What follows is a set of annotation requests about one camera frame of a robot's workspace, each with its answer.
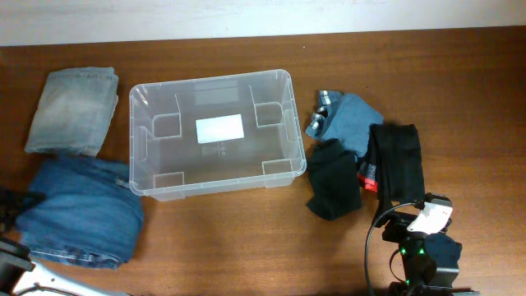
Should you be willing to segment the dark blue jeans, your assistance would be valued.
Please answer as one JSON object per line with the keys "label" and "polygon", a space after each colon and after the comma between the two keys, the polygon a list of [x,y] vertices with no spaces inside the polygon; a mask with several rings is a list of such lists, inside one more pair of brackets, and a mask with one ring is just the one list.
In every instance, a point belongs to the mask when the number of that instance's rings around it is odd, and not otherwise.
{"label": "dark blue jeans", "polygon": [[128,177],[119,162],[46,160],[29,186],[44,200],[16,219],[21,243],[33,257],[66,265],[117,269],[129,262],[145,214]]}

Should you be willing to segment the light blue jeans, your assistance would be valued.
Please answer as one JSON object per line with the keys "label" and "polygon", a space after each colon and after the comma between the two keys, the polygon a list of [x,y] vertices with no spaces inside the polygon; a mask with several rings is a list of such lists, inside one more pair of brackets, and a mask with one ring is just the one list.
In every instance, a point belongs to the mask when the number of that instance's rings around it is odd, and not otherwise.
{"label": "light blue jeans", "polygon": [[112,67],[49,73],[25,152],[95,157],[118,103],[118,81]]}

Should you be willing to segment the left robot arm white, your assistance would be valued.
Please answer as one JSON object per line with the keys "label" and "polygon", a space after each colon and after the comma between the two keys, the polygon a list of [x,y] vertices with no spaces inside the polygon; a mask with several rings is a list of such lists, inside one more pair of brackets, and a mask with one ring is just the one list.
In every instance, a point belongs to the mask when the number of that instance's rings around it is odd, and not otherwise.
{"label": "left robot arm white", "polygon": [[86,228],[72,214],[42,214],[48,198],[38,192],[1,189],[2,295],[123,295],[60,274],[43,261],[90,268],[119,263],[114,240]]}

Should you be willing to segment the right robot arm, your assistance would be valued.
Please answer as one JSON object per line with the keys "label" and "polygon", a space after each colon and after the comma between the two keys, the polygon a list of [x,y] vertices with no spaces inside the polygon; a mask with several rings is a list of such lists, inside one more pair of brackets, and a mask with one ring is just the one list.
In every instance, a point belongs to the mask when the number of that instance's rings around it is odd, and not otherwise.
{"label": "right robot arm", "polygon": [[453,287],[459,275],[462,244],[446,235],[451,224],[449,198],[427,193],[416,202],[416,215],[392,211],[382,233],[386,242],[396,243],[404,278],[390,284],[394,296],[479,295],[469,288]]}

